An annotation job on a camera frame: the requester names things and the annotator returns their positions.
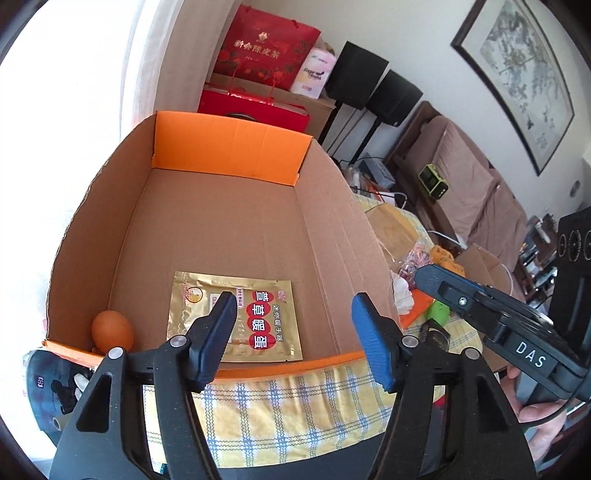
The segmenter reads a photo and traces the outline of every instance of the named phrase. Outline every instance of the red gift bag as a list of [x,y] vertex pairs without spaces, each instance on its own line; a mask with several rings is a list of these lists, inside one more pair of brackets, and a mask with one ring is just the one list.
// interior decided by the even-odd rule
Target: red gift bag
[[232,75],[245,60],[259,60],[271,72],[256,67],[241,70],[239,78],[289,90],[320,31],[287,18],[240,5],[223,41],[213,69]]
[[[244,63],[258,62],[248,60]],[[265,98],[233,90],[233,81],[234,77],[237,76],[237,72],[238,69],[235,69],[232,73],[232,81],[228,90],[208,83],[204,85],[199,107],[197,108],[199,113],[232,116],[296,132],[303,132],[306,129],[310,121],[310,115],[304,108],[273,100],[271,96],[275,87],[273,77],[271,77],[273,86],[269,96]]]

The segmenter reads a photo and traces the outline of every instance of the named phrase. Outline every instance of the yellow checkered tablecloth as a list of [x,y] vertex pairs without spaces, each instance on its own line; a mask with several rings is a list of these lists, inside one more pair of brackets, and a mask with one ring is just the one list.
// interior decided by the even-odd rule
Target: yellow checkered tablecloth
[[[365,211],[379,202],[358,197]],[[418,219],[404,215],[432,245]],[[417,334],[424,318],[405,332]],[[458,316],[446,324],[450,351],[482,350],[477,332]],[[437,387],[434,400],[443,395]],[[362,359],[298,376],[215,381],[193,399],[203,433],[220,468],[275,465],[333,452],[383,433],[396,395],[383,391]],[[152,461],[166,463],[153,387],[144,387]]]

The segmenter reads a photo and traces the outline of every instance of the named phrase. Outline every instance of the framed painting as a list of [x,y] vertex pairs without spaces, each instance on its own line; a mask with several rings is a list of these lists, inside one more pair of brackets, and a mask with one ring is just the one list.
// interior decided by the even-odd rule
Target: framed painting
[[476,0],[452,47],[495,95],[540,175],[574,108],[556,55],[529,6],[523,0]]

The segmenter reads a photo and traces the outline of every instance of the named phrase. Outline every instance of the brown egg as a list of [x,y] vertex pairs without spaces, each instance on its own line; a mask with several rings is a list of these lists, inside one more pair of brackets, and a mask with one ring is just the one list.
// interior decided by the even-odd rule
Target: brown egg
[[90,332],[96,347],[103,354],[116,346],[129,352],[134,345],[134,330],[129,320],[114,310],[100,312],[92,321]]

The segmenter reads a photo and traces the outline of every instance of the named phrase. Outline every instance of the human hand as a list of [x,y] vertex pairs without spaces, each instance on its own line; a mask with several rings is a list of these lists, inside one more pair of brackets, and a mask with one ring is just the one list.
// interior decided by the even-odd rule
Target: human hand
[[[517,416],[520,423],[528,421],[541,420],[548,415],[552,415],[563,404],[564,400],[555,403],[537,403],[524,407],[515,398],[515,380],[520,371],[517,367],[507,367],[507,376],[501,380],[501,388]],[[566,412],[562,412],[555,419],[552,419],[538,427],[538,431],[528,442],[531,457],[534,462],[540,460],[550,448],[552,440],[558,435],[566,421]]]

